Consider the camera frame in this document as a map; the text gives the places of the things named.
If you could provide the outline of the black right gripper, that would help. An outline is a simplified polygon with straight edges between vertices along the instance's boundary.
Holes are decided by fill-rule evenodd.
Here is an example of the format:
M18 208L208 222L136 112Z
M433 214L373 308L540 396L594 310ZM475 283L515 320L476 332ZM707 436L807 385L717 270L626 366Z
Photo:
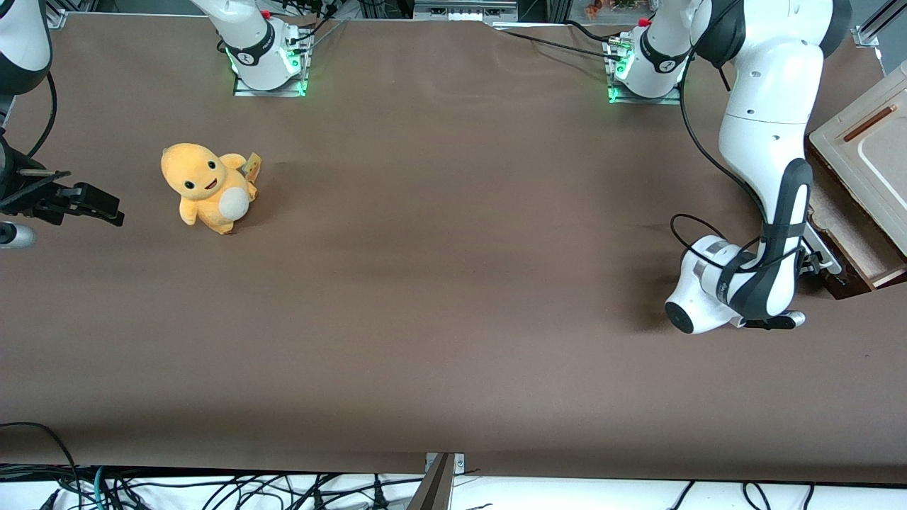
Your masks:
M36 217L43 222L62 224L65 215L74 215L71 199L60 193L68 187L59 179L71 171L49 170L36 159L23 154L1 138L1 210L4 215ZM99 213L100 219L113 226L123 226L125 213L119 211L120 200L88 183L74 185L74 205Z

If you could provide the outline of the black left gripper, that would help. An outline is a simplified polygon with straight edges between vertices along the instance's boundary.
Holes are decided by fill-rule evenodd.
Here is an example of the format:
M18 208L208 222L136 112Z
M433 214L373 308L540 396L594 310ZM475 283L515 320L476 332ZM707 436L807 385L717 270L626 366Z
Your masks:
M800 278L812 278L821 271L826 270L830 265L832 265L832 262L826 261L823 252L812 251L812 253L799 253L797 257L796 277L798 280Z

